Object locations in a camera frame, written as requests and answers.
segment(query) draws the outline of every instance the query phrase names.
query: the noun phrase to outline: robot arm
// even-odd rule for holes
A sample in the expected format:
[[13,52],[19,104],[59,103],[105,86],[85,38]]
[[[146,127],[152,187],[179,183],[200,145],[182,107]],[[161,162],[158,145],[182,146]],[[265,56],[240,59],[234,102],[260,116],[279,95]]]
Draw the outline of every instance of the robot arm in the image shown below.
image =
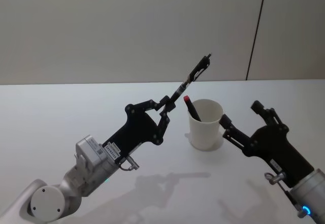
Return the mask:
[[[64,176],[61,184],[48,186],[41,180],[34,181],[19,198],[0,216],[0,224],[45,224],[76,212],[82,197],[89,196],[119,168],[124,171],[136,170],[139,165],[131,154],[144,142],[160,145],[170,119],[167,116],[175,108],[175,101],[191,82],[210,65],[210,56],[204,56],[187,79],[169,98],[159,103],[153,100],[125,108],[127,121],[104,144],[98,144],[87,136],[76,144],[76,164]],[[158,125],[146,113],[162,109]],[[131,165],[125,169],[122,164]]]
[[283,181],[290,191],[282,190],[303,218],[310,215],[318,224],[325,224],[325,174],[314,168],[288,142],[288,127],[282,123],[273,108],[264,109],[259,101],[251,106],[260,115],[266,126],[258,129],[251,137],[234,127],[223,115],[220,125],[225,129],[223,137],[242,150],[245,156],[262,158],[276,173],[265,177],[273,185]]

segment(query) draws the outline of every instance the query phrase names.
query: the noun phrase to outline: black pen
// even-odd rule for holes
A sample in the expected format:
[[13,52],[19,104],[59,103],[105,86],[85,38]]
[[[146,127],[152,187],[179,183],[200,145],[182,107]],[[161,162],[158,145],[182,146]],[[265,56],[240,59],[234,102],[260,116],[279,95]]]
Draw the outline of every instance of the black pen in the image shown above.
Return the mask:
[[201,121],[198,112],[196,111],[194,105],[192,104],[191,100],[189,99],[189,97],[186,95],[184,96],[184,101],[187,105],[188,108],[188,112],[190,113],[190,115],[196,120],[196,121]]

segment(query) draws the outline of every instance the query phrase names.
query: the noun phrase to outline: table surface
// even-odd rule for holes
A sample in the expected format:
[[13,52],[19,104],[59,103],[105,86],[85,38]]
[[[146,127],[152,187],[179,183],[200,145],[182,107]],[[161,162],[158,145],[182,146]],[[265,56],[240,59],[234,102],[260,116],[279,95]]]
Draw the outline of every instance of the table surface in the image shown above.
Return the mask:
[[[105,142],[124,125],[127,104],[159,101],[179,83],[0,86],[0,210],[34,179],[60,183],[75,164],[75,143],[91,134]],[[191,99],[218,101],[234,125],[251,135],[264,125],[250,106],[260,100],[288,125],[291,144],[325,169],[325,80],[197,82]],[[224,141],[202,152],[188,142],[182,100],[170,113],[161,146],[145,143],[133,154],[140,169],[117,171],[60,224],[313,223],[298,219],[270,168]]]

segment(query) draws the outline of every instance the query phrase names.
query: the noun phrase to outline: paper cup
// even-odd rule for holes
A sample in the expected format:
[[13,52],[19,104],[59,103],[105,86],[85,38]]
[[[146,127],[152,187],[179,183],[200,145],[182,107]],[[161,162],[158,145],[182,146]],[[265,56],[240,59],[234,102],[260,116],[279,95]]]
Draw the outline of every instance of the paper cup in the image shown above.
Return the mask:
[[195,120],[190,113],[189,129],[192,146],[199,150],[209,150],[210,148],[218,148],[222,141],[218,140],[219,121],[223,115],[222,106],[213,100],[197,100],[193,102],[201,121]]

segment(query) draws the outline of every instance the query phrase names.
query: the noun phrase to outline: white wall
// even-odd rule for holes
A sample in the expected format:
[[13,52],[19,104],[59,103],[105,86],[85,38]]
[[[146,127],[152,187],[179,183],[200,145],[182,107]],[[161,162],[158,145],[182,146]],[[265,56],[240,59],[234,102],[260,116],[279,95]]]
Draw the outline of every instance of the white wall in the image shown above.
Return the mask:
[[261,0],[0,0],[0,84],[245,79]]
[[325,78],[325,0],[264,1],[248,78]]

